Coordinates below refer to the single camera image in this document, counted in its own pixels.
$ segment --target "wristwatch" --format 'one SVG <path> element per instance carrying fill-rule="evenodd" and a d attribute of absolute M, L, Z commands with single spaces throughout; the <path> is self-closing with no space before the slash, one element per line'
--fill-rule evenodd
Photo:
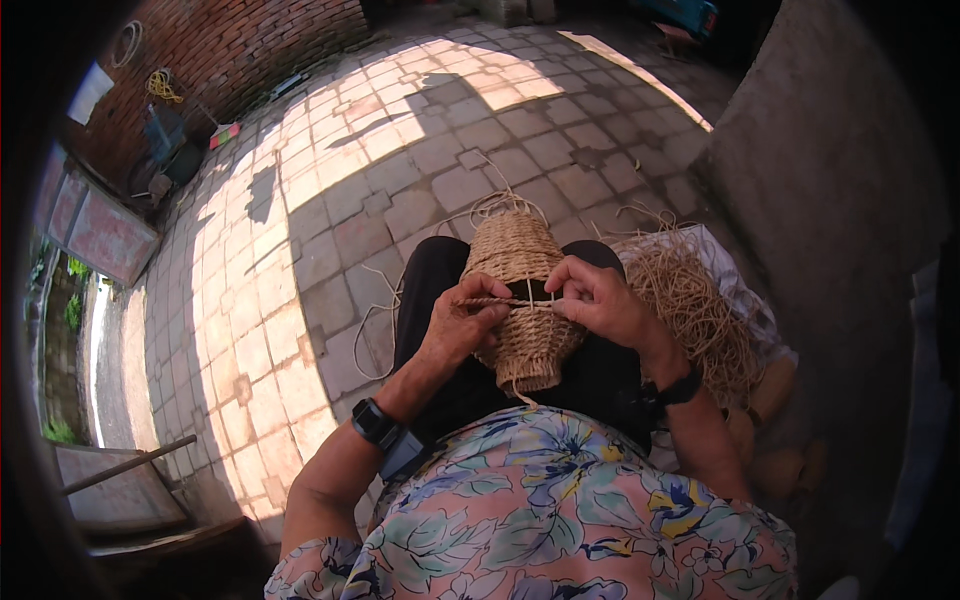
<path fill-rule="evenodd" d="M 353 407 L 353 428 L 384 453 L 403 431 L 403 426 L 385 415 L 373 398 L 364 398 Z"/>
<path fill-rule="evenodd" d="M 690 363 L 690 372 L 674 381 L 665 390 L 658 390 L 657 385 L 652 382 L 643 386 L 643 399 L 651 412 L 659 413 L 671 404 L 689 402 L 700 391 L 701 385 L 703 385 L 703 377 L 700 375 L 700 370 Z"/>

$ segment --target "woven basket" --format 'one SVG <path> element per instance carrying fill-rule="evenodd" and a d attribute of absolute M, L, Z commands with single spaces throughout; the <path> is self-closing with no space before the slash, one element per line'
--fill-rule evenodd
<path fill-rule="evenodd" d="M 557 240 L 542 221 L 528 212 L 511 210 L 484 221 L 470 243 L 461 278 L 485 273 L 506 284 L 526 279 L 546 281 L 564 259 Z M 553 313 L 548 302 L 517 305 L 494 330 L 495 348 L 476 357 L 496 372 L 496 385 L 526 394 L 560 383 L 560 368 L 584 340 L 584 329 Z"/>

